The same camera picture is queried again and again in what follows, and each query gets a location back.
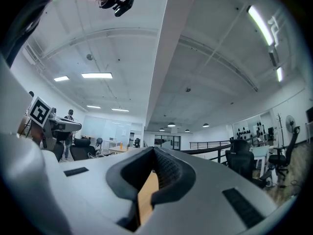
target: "wooden floor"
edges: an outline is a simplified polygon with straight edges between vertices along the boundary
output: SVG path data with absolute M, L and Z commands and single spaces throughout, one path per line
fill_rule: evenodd
M 283 180 L 282 176 L 278 176 L 278 185 L 287 186 L 286 188 L 279 188 L 274 186 L 271 188 L 264 188 L 264 191 L 274 200 L 277 206 L 281 206 L 291 196 L 297 195 L 301 186 L 304 183 L 307 173 L 312 164 L 313 146 L 312 144 L 303 143 L 297 146 L 291 154 L 291 162 L 287 167 L 289 173 L 286 174 L 286 179 Z M 260 171 L 255 171 L 253 176 L 258 178 Z
M 308 143 L 297 146 L 291 154 L 291 163 L 288 166 L 289 173 L 283 181 L 279 177 L 278 185 L 286 185 L 286 188 L 274 186 L 264 188 L 264 191 L 274 200 L 277 206 L 285 203 L 291 196 L 297 195 L 301 190 L 301 185 L 306 179 L 306 175 L 311 166 L 313 158 L 313 146 Z M 259 178 L 260 170 L 253 172 L 254 178 Z M 150 205 L 152 193 L 158 191 L 157 175 L 151 173 L 145 185 L 138 194 L 139 213 L 141 224 L 144 224 L 152 213 Z

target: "whiteboard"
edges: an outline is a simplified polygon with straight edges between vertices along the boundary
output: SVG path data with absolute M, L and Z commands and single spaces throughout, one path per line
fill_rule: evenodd
M 105 124 L 106 120 L 104 118 L 85 116 L 81 135 L 93 137 L 95 139 L 101 138 Z

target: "railing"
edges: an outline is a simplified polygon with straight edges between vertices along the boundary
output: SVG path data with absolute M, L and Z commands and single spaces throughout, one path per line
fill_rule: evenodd
M 246 139 L 248 143 L 252 144 L 252 146 L 255 144 L 257 140 L 257 136 L 254 136 L 252 138 Z M 217 159 L 218 163 L 221 163 L 221 158 L 225 157 L 225 154 L 221 154 L 221 151 L 224 149 L 231 148 L 232 144 L 230 141 L 216 141 L 216 142 L 190 142 L 190 150 L 183 150 L 181 152 L 187 153 L 190 155 L 196 155 L 196 154 L 203 154 L 203 153 L 210 153 L 217 151 L 217 157 L 210 158 L 209 160 L 215 160 Z
M 208 149 L 226 144 L 229 144 L 229 140 L 215 142 L 190 142 L 190 149 L 191 150 Z

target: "concrete beam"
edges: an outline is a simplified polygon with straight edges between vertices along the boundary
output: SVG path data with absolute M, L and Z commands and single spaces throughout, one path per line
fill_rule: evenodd
M 170 66 L 180 35 L 184 30 L 194 0 L 167 0 L 152 75 L 146 126 L 157 103 L 165 75 Z

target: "white ceiling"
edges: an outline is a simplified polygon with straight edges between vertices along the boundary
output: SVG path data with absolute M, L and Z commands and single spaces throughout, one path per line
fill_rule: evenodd
M 280 63 L 285 75 L 294 69 L 297 44 L 278 2 L 194 0 L 146 123 L 149 131 L 158 131 L 170 121 L 179 132 L 200 130 L 201 126 L 194 126 L 198 119 L 277 82 L 267 44 L 246 12 L 252 4 L 266 20 L 275 15 L 281 28 Z M 96 105 L 102 109 L 91 111 L 110 113 L 111 108 L 121 107 L 129 114 L 146 116 L 153 77 L 159 72 L 154 70 L 155 57 L 168 5 L 167 0 L 135 0 L 131 10 L 116 18 L 112 9 L 98 8 L 90 0 L 54 0 L 28 39 L 38 56 L 37 68 L 82 108 Z M 167 27 L 175 25 L 175 11 L 172 14 Z M 89 53 L 95 61 L 87 60 Z M 84 72 L 111 72 L 113 79 L 87 80 L 81 76 Z M 64 75 L 70 80 L 54 82 L 53 78 Z
M 262 33 L 246 9 L 255 5 L 265 20 L 275 15 L 278 57 L 286 76 L 296 66 L 296 43 L 285 9 L 276 0 L 195 0 L 148 126 L 171 121 L 191 131 L 211 112 L 278 83 Z
M 144 116 L 165 4 L 134 0 L 132 9 L 117 18 L 92 0 L 53 0 L 27 43 L 39 57 L 41 73 L 78 106 Z M 89 53 L 95 60 L 86 58 Z M 85 72 L 111 72 L 113 79 L 84 79 Z M 65 75 L 69 80 L 53 80 Z

